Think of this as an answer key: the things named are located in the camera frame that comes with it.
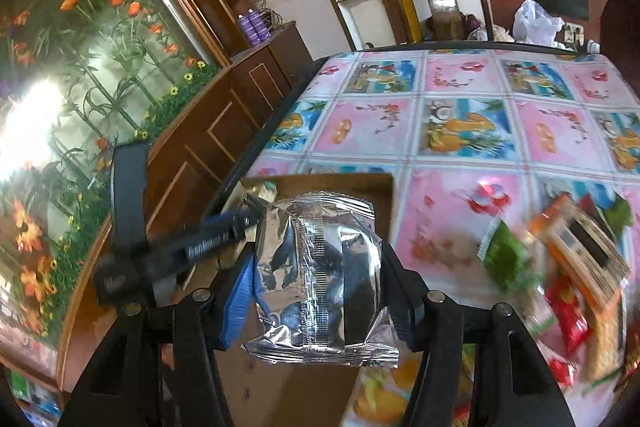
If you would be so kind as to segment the purple bottle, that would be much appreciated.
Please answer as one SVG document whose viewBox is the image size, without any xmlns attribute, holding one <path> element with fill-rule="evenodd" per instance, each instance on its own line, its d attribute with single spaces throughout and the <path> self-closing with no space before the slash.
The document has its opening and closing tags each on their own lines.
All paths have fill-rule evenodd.
<svg viewBox="0 0 640 427">
<path fill-rule="evenodd" d="M 264 21 L 262 14 L 253 9 L 248 10 L 248 19 L 256 31 L 257 37 L 260 42 L 268 41 L 271 38 L 271 32 L 269 27 Z"/>
<path fill-rule="evenodd" d="M 238 24 L 251 46 L 259 46 L 262 43 L 257 30 L 254 28 L 252 22 L 247 16 L 239 14 Z"/>
</svg>

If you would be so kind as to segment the dark green snack packet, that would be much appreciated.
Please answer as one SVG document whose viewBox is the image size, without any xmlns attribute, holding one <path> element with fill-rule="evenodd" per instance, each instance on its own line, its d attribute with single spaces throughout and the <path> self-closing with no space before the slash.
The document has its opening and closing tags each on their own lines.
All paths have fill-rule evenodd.
<svg viewBox="0 0 640 427">
<path fill-rule="evenodd" d="M 618 241 L 622 239 L 625 229 L 631 227 L 634 223 L 631 205 L 620 194 L 615 194 L 611 205 L 608 208 L 604 208 L 602 213 L 605 222 Z"/>
</svg>

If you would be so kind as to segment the colourful patterned tablecloth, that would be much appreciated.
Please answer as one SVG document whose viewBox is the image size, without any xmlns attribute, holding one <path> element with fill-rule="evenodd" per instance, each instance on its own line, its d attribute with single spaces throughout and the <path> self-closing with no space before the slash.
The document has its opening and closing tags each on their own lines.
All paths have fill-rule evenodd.
<svg viewBox="0 0 640 427">
<path fill-rule="evenodd" d="M 486 49 L 329 58 L 251 176 L 389 173 L 390 238 L 428 286 L 471 306 L 500 299 L 477 257 L 489 223 L 523 230 L 556 196 L 615 194 L 639 265 L 639 102 L 603 55 Z"/>
</svg>

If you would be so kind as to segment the orange seaweed cracker pack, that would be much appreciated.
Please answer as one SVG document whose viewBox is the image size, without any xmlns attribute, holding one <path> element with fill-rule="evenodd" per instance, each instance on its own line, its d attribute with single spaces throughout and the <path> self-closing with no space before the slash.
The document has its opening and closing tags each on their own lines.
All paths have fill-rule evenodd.
<svg viewBox="0 0 640 427">
<path fill-rule="evenodd" d="M 559 195 L 527 230 L 570 277 L 589 308 L 609 314 L 628 284 L 631 269 L 605 229 L 568 193 Z"/>
</svg>

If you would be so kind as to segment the floral wall mural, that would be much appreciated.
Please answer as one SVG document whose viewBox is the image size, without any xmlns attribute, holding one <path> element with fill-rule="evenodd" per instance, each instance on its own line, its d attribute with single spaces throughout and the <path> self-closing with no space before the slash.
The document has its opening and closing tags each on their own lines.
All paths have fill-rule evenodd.
<svg viewBox="0 0 640 427">
<path fill-rule="evenodd" d="M 58 344 L 114 148 L 155 141 L 219 69 L 172 0 L 1 0 L 5 317 Z"/>
</svg>

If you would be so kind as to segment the silver foil snack bag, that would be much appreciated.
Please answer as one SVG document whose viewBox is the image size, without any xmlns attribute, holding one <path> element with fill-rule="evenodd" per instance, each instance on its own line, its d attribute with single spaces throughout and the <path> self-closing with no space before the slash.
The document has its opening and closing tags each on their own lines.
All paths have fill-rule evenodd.
<svg viewBox="0 0 640 427">
<path fill-rule="evenodd" d="M 245 202 L 260 211 L 254 299 L 262 335 L 244 349 L 271 364 L 396 366 L 372 202 L 334 192 Z"/>
</svg>

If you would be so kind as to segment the white plastic bag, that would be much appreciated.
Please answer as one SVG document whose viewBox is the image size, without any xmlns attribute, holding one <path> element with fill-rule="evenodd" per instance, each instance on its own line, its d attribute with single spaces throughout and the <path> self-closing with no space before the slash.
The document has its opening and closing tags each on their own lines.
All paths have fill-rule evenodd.
<svg viewBox="0 0 640 427">
<path fill-rule="evenodd" d="M 535 0 L 525 0 L 515 12 L 512 35 L 516 42 L 559 48 L 555 37 L 564 25 L 562 17 L 550 15 Z"/>
</svg>

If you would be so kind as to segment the red snack packet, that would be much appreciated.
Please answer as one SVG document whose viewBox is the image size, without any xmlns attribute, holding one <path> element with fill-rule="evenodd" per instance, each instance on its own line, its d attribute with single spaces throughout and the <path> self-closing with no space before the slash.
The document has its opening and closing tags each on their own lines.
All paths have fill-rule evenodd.
<svg viewBox="0 0 640 427">
<path fill-rule="evenodd" d="M 558 320 L 565 352 L 574 355 L 591 333 L 575 288 L 566 275 L 560 275 L 544 291 L 544 297 Z"/>
</svg>

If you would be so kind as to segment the brown cardboard box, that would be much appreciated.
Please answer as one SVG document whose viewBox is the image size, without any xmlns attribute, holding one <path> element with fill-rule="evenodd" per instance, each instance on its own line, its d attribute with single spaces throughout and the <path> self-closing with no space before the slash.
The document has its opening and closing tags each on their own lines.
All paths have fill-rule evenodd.
<svg viewBox="0 0 640 427">
<path fill-rule="evenodd" d="M 395 367 L 398 339 L 383 299 L 384 241 L 394 180 L 388 173 L 252 178 L 255 244 L 238 263 L 224 309 L 228 348 L 255 305 L 262 333 L 243 348 L 271 364 Z"/>
</svg>

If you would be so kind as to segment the cracker pack with green ends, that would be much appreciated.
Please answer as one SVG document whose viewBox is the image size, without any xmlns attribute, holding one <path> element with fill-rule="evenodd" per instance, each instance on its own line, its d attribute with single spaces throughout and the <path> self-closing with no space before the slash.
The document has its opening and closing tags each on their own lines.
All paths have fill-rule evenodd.
<svg viewBox="0 0 640 427">
<path fill-rule="evenodd" d="M 583 397 L 623 374 L 627 332 L 626 296 L 620 297 L 614 311 L 596 313 L 588 308 L 586 317 L 591 334 L 587 340 L 582 369 L 585 387 L 580 393 Z"/>
</svg>

